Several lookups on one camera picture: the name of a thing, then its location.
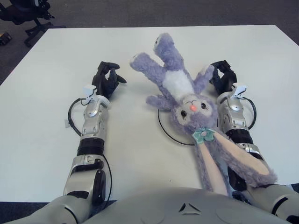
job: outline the white table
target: white table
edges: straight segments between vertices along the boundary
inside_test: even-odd
[[[299,182],[299,47],[276,26],[54,29],[0,87],[0,201],[48,202],[62,194],[79,142],[64,119],[101,61],[118,63],[118,74],[128,82],[111,98],[107,123],[111,199],[161,186],[201,187],[193,149],[171,141],[156,110],[145,103],[159,93],[157,87],[129,66],[143,51],[161,62],[152,48],[162,32],[172,35],[193,77],[212,62],[232,65],[257,106],[254,142],[278,183]],[[205,94],[215,92],[210,86]],[[73,110],[77,127],[83,109]]]

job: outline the plush fur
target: plush fur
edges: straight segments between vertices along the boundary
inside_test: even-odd
[[[219,132],[216,127],[216,105],[209,98],[200,95],[201,91],[204,90],[212,78],[214,67],[205,67],[197,74],[197,77],[193,81],[185,69],[184,60],[175,48],[174,41],[169,34],[161,34],[157,38],[154,52],[164,62],[163,67],[158,65],[145,53],[134,56],[130,62],[134,70],[141,71],[150,81],[159,87],[159,90],[163,94],[163,96],[149,96],[146,102],[161,110],[170,111],[172,123],[183,133],[193,134],[199,128],[204,127],[214,129],[222,136],[225,136]],[[224,141],[226,144],[226,141],[229,140],[226,137],[226,139],[222,139],[221,141]],[[214,160],[217,154],[220,155],[221,159],[249,185],[257,187],[276,181],[276,176],[272,170],[269,169],[268,175],[258,173],[258,170],[254,170],[252,167],[243,164],[241,157],[237,159],[235,155],[233,156],[217,139],[206,141],[204,144],[207,146]],[[233,146],[233,149],[238,152],[240,148],[235,145]],[[210,177],[207,173],[209,164],[205,163],[199,146],[196,147],[196,155],[204,188],[213,191],[214,188],[211,185]],[[249,161],[252,162],[251,164],[255,164],[255,160],[257,159],[254,157],[249,158]],[[229,195],[230,187],[228,185],[227,176],[217,161],[216,164],[224,177],[224,182],[220,181],[220,183],[226,185]]]

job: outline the purple plush toy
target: purple plush toy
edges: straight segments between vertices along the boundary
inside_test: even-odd
[[[212,78],[214,67],[208,66],[192,80],[173,39],[167,33],[157,38],[154,52],[162,59],[164,67],[146,53],[134,56],[130,65],[155,83],[163,94],[149,96],[146,102],[158,109],[170,111],[173,124],[195,139],[204,188],[224,195],[230,192],[227,179],[214,160],[216,154],[250,186],[274,183],[277,178],[267,165],[218,131],[216,105],[200,95]]]

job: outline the gray carpet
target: gray carpet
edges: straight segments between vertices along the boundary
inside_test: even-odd
[[[9,6],[9,0],[0,0]],[[299,44],[298,0],[49,0],[54,25],[86,27],[159,27],[208,25],[277,25]],[[0,21],[0,33],[13,40],[0,47],[0,84],[27,54],[24,30]]]

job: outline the pink nose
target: pink nose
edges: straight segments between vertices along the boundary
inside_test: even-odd
[[[196,107],[196,106],[194,106],[194,105],[191,105],[191,106],[190,106],[190,110],[192,110],[192,111],[194,111],[194,112],[195,112],[195,111],[197,111],[197,107]]]

